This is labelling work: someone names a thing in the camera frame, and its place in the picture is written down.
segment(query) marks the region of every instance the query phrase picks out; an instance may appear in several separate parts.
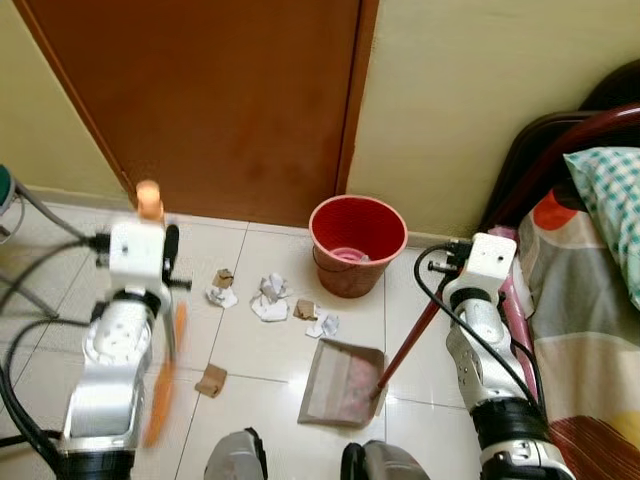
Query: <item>red pole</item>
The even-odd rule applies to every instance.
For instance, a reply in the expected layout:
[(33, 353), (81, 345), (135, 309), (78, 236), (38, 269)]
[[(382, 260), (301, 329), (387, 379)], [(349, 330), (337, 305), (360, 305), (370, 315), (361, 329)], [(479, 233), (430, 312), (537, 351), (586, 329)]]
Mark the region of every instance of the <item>red pole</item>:
[[(441, 292), (438, 292), (437, 295), (438, 298), (442, 298)], [(429, 304), (426, 306), (426, 308), (420, 315), (420, 318), (418, 318), (418, 321), (413, 326), (411, 332), (409, 332), (409, 335), (400, 347), (400, 350), (398, 350), (398, 353), (396, 353), (396, 356), (393, 357), (393, 360), (391, 360), (391, 363), (389, 364), (387, 369), (382, 373), (382, 377), (380, 377), (380, 381), (378, 382), (378, 390), (377, 392), (375, 392), (376, 395), (387, 386), (387, 383), (389, 382), (391, 376), (396, 372), (400, 364), (404, 361), (404, 358), (411, 351), (415, 343), (422, 335), (422, 332), (424, 332), (425, 328), (429, 326), (431, 320), (433, 320), (433, 317), (436, 316), (436, 313), (438, 313), (439, 309), (440, 307), (438, 307), (435, 302), (429, 302)]]

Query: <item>pillow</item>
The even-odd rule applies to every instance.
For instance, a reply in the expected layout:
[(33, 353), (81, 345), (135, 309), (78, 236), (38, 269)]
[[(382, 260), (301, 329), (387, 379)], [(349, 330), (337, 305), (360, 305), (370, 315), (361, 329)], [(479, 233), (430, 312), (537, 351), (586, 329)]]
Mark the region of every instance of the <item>pillow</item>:
[(598, 147), (564, 158), (640, 309), (640, 148)]

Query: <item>white tile floor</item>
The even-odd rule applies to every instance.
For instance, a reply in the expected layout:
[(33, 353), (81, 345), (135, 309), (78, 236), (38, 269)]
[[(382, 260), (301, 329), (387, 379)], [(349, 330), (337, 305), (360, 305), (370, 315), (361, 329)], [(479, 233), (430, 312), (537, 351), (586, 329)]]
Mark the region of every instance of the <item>white tile floor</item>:
[[(53, 209), (88, 233), (122, 215), (69, 206)], [(10, 227), (18, 211), (14, 205), (2, 223)], [(176, 273), (193, 277), (193, 291), (177, 295), (188, 302), (189, 318), (166, 431), (158, 447), (138, 450), (134, 478), (200, 479), (216, 442), (248, 426), (262, 436), (270, 478), (276, 480), (337, 479), (346, 444), (372, 438), (405, 448), (432, 480), (478, 477), (473, 424), (462, 408), (455, 369), (445, 348), (446, 318), (434, 320), (398, 370), (382, 414), (366, 429), (349, 431), (296, 423), (316, 341), (304, 335), (308, 325), (296, 318), (265, 324), (249, 308), (260, 278), (277, 271), (295, 290), (291, 305), (299, 297), (315, 300), (340, 316), (338, 339), (381, 348), (392, 356), (426, 303), (411, 273), (418, 250), (403, 252), (371, 293), (345, 300), (321, 287), (304, 229), (186, 215), (173, 218), (182, 234)], [(0, 246), (0, 268), (17, 275), (47, 245), (69, 239), (28, 208), (17, 238)], [(96, 270), (94, 260), (86, 251), (65, 254), (38, 272), (28, 286), (64, 317), (88, 320), (108, 281), (105, 271)], [(234, 290), (240, 298), (228, 311), (209, 305), (203, 294), (216, 270), (224, 267), (235, 272)], [(430, 281), (435, 286), (437, 278)], [(10, 302), (0, 318), (2, 358), (12, 336), (36, 315), (26, 301)], [(43, 327), (27, 336), (18, 350), (12, 368), (17, 395), (44, 428), (61, 427), (69, 392), (82, 368), (82, 336), (82, 329)], [(154, 337), (154, 365), (145, 378), (148, 391), (162, 359), (162, 328), (156, 329)], [(194, 390), (209, 362), (229, 371), (216, 399)], [(2, 406), (0, 412), (0, 437), (15, 434)], [(53, 476), (29, 448), (12, 447), (0, 451), (0, 478)]]

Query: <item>red bucket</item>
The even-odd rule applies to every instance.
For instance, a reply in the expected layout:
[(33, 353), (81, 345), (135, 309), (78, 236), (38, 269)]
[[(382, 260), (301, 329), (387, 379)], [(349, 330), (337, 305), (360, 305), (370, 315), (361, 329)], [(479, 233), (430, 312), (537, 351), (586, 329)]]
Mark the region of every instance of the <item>red bucket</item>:
[(309, 219), (320, 282), (344, 298), (361, 297), (407, 245), (398, 212), (375, 198), (340, 195), (322, 202)]

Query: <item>crumpled paper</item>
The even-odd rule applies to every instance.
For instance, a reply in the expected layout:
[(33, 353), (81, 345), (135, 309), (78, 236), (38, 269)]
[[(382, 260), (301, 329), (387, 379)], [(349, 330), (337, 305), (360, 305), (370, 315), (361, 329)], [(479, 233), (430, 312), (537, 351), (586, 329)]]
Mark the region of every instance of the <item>crumpled paper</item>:
[(263, 322), (279, 322), (289, 315), (289, 305), (284, 300), (291, 295), (287, 281), (277, 273), (260, 281), (260, 290), (251, 299), (251, 309)]
[(238, 303), (238, 297), (233, 293), (231, 287), (220, 288), (215, 285), (211, 285), (207, 288), (205, 293), (209, 301), (218, 307), (231, 308)]
[(337, 315), (333, 315), (324, 311), (322, 308), (316, 307), (316, 314), (318, 320), (307, 328), (305, 335), (311, 338), (333, 337), (338, 333), (338, 327), (340, 326), (340, 319)]

